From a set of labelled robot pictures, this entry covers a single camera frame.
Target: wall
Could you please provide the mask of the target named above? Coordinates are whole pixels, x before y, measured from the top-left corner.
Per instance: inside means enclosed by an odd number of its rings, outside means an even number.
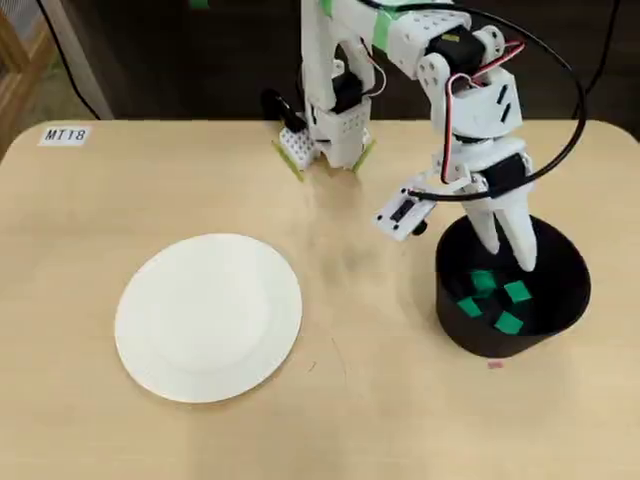
[[[116,116],[257,118],[260,91],[294,98],[299,52],[298,0],[211,0],[206,11],[186,0],[65,0],[91,52]],[[556,48],[583,79],[597,65],[611,0],[475,0]],[[623,0],[606,75],[592,97],[593,118],[640,137],[640,2]],[[574,96],[562,72],[535,48],[509,69],[518,78],[525,115],[565,118]],[[427,115],[417,84],[393,67],[375,103],[378,118]]]

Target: floor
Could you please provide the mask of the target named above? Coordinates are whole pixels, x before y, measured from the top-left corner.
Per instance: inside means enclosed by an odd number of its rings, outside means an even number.
[[[20,119],[20,131],[50,120],[91,120],[76,97],[67,73],[56,58],[42,75],[29,107]]]

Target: red wire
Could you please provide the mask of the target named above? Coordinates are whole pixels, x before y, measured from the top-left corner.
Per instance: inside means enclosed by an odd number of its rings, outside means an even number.
[[[451,160],[451,147],[453,145],[453,92],[452,86],[453,82],[458,78],[466,78],[467,81],[473,85],[474,87],[481,87],[476,80],[479,76],[487,73],[489,70],[502,65],[503,63],[508,62],[513,57],[518,55],[522,50],[525,49],[526,44],[522,41],[511,41],[505,44],[505,47],[516,47],[509,53],[502,55],[499,58],[483,65],[480,70],[473,74],[473,76],[469,77],[468,75],[457,73],[451,76],[445,85],[445,96],[446,96],[446,124],[445,124],[445,141],[444,141],[444,156],[442,159],[442,169],[440,171],[440,181],[444,184],[448,184],[447,176],[449,173],[449,162]]]

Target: black bowl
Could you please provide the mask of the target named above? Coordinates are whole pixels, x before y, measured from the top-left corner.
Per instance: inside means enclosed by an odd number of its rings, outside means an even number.
[[[499,228],[500,251],[489,253],[463,217],[451,225],[436,253],[436,309],[449,337],[465,350],[487,358],[506,358],[567,330],[585,312],[591,296],[587,265],[573,243],[540,219],[531,217],[538,239],[538,260],[533,272],[520,269]],[[517,334],[495,326],[508,310],[508,297],[497,295],[485,302],[482,314],[472,317],[458,302],[472,296],[470,272],[491,271],[501,286],[522,281],[532,299],[514,308],[524,325]]]

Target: black cable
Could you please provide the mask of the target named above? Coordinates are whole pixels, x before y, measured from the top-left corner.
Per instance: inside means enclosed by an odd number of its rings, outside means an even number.
[[[260,95],[260,103],[265,120],[282,120],[293,133],[299,133],[307,128],[307,122],[298,116],[276,90],[272,88],[264,90]]]
[[[300,110],[304,112],[306,102],[304,100],[304,89],[302,87],[302,58],[298,62],[298,68],[296,69],[296,95],[298,96],[298,103],[300,103]]]
[[[609,60],[609,53],[611,52],[611,43],[613,41],[613,33],[616,29],[616,22],[618,21],[618,11],[620,10],[621,0],[613,0],[613,6],[611,8],[611,15],[609,16],[609,26],[607,27],[607,34],[604,38],[604,44],[602,47],[602,55],[600,56],[600,62],[598,68],[596,68],[591,81],[585,89],[587,96],[595,89],[596,85],[600,81],[600,78],[604,74],[604,70],[607,67],[607,61]],[[578,114],[578,107],[576,106],[571,118],[575,119]]]
[[[69,82],[71,82],[71,88],[73,88],[73,91],[75,92],[80,102],[82,102],[84,107],[87,110],[89,110],[89,113],[91,113],[91,115],[93,115],[96,120],[100,120],[100,115],[98,115],[98,113],[91,107],[91,105],[89,105],[89,102],[87,102],[87,100],[82,96],[82,93],[80,93],[80,89],[78,88],[78,85],[73,79],[73,74],[71,73],[71,67],[69,67],[67,58],[64,56],[62,45],[60,45],[60,40],[58,39],[58,35],[56,35],[56,31],[53,28],[53,23],[51,22],[51,17],[49,17],[47,9],[44,8],[44,5],[42,4],[42,0],[36,0],[36,2],[38,3],[38,7],[40,7],[42,16],[44,17],[45,22],[47,22],[47,26],[49,27],[49,31],[51,32],[51,36],[53,37],[53,41],[56,44],[56,48],[58,49],[58,52],[60,54],[60,60],[62,60],[62,65],[64,66],[64,69],[67,72],[67,76],[69,77]]]
[[[472,193],[472,194],[464,194],[464,195],[438,195],[438,194],[424,193],[424,192],[410,192],[410,194],[413,197],[419,198],[421,200],[431,200],[435,202],[470,202],[473,200],[482,200],[489,197],[492,197],[492,198],[499,197],[500,195],[504,195],[507,192],[510,192],[524,185],[528,185],[532,182],[535,182],[536,180],[539,180],[540,178],[550,173],[558,165],[560,165],[560,163],[562,163],[562,161],[569,155],[569,153],[571,153],[571,151],[575,148],[575,146],[580,141],[580,138],[582,137],[585,126],[587,124],[587,101],[586,101],[586,94],[585,94],[584,87],[580,82],[580,78],[576,75],[576,73],[573,71],[571,66],[551,47],[549,47],[546,43],[544,43],[542,40],[540,40],[538,37],[536,37],[532,33],[528,32],[527,30],[520,27],[519,25],[516,25],[515,23],[512,23],[508,20],[505,20],[491,13],[487,13],[482,10],[477,10],[475,8],[463,7],[460,5],[438,4],[438,3],[435,3],[435,4],[434,3],[410,3],[406,5],[399,5],[399,6],[388,6],[388,5],[383,5],[381,3],[378,3],[374,0],[358,0],[358,1],[363,5],[373,8],[375,10],[382,10],[382,11],[394,12],[394,13],[412,12],[417,10],[448,10],[448,11],[455,11],[455,12],[463,12],[463,13],[468,13],[470,15],[477,15],[479,17],[484,18],[485,20],[489,20],[491,22],[502,25],[503,27],[506,27],[508,29],[511,29],[519,33],[521,36],[526,38],[529,42],[534,43],[539,48],[541,48],[546,54],[551,56],[551,58],[553,58],[553,60],[569,74],[569,76],[571,77],[571,80],[575,85],[576,92],[578,94],[579,118],[578,118],[578,123],[576,125],[575,131],[571,135],[571,138],[569,139],[567,144],[560,151],[560,153],[553,160],[551,160],[551,162],[549,162],[547,165],[545,165],[543,168],[541,168],[537,172],[525,178],[522,178],[520,180],[509,182],[499,187],[491,188],[490,190],[482,193]]]

